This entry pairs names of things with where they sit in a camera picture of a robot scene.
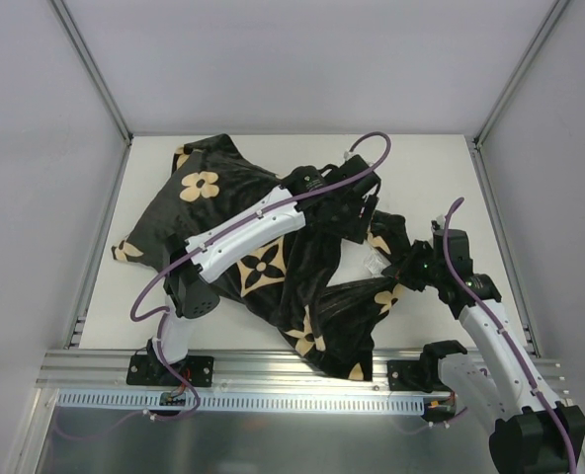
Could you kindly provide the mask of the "white pillow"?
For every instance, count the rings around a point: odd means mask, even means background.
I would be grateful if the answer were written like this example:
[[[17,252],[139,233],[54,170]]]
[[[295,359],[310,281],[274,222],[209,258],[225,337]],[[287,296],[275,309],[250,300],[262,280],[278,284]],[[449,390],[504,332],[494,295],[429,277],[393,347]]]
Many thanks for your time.
[[[369,243],[342,243],[339,276],[345,281],[380,277],[389,261]]]

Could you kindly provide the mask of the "black floral plush pillowcase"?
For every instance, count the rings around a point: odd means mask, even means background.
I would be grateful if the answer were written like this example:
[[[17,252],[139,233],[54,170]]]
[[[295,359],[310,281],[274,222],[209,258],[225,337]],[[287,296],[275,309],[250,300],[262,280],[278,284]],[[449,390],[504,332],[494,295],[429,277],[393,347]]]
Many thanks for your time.
[[[160,272],[170,236],[188,238],[213,228],[279,181],[246,160],[227,134],[186,143],[174,154],[170,179],[112,247],[112,257]],[[341,244],[315,228],[289,233],[241,258],[213,288],[277,328],[324,374],[369,381],[372,332],[397,301],[399,286],[385,276],[331,284]]]

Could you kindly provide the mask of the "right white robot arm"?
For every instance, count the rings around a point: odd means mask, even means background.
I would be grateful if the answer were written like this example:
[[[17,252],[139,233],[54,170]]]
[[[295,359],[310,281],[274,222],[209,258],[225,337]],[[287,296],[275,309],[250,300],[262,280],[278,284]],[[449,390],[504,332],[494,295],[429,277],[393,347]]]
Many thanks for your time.
[[[484,428],[498,472],[575,472],[585,416],[561,401],[510,331],[497,286],[473,270],[467,234],[434,228],[431,241],[414,242],[396,275],[409,289],[437,290],[485,367],[479,369],[461,343],[447,340],[425,345],[392,378],[414,390],[448,388],[458,395]]]

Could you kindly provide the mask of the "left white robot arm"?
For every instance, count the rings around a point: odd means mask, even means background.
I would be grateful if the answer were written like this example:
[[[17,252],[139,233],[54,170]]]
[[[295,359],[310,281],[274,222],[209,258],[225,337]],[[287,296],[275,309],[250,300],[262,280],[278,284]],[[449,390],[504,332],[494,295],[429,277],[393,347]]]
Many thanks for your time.
[[[163,285],[159,326],[151,339],[148,373],[162,385],[182,376],[190,327],[218,305],[213,283],[259,248],[307,225],[360,244],[378,202],[378,164],[347,153],[340,166],[295,168],[251,206],[211,230],[178,240],[150,282]]]

